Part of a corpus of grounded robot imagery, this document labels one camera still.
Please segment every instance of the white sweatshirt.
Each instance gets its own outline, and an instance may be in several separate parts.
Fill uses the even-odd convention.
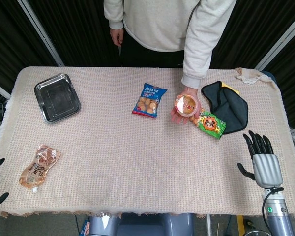
[[[185,50],[182,83],[198,89],[236,0],[104,0],[114,30],[125,27],[145,48]]]

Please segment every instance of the sweatshirt cuff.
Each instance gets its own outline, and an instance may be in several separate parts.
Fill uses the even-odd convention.
[[[185,86],[191,87],[193,89],[199,89],[200,79],[201,78],[183,74],[181,82]]]
[[[109,27],[113,30],[119,30],[123,28],[123,22],[122,21],[118,21],[118,22],[114,22],[114,21],[109,21]]]

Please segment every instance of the table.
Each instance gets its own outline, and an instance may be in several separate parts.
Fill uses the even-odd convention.
[[[34,86],[69,75],[81,111],[46,124]],[[28,67],[18,75],[0,128],[0,215],[38,212],[261,215],[263,190],[237,169],[253,171],[243,133],[267,135],[279,157],[287,205],[295,215],[295,148],[281,93],[275,83],[244,84],[236,70],[209,70],[201,86],[221,80],[240,91],[249,106],[245,130],[221,140],[169,115],[182,91],[181,69]],[[144,82],[168,91],[157,119],[131,114]],[[199,94],[202,106],[208,101]],[[40,144],[62,153],[38,192],[18,179]]]

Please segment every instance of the stainless steel tray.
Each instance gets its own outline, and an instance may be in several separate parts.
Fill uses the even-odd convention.
[[[37,84],[34,91],[46,123],[56,123],[81,109],[80,100],[66,74],[58,74]]]

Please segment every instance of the black curtain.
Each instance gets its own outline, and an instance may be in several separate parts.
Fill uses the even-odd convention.
[[[29,0],[65,66],[120,66],[103,0]]]
[[[255,68],[295,21],[295,0],[237,0],[211,68]]]
[[[11,92],[20,70],[56,66],[16,0],[0,0],[0,86]]]
[[[295,128],[295,36],[265,68],[277,79],[291,128]]]

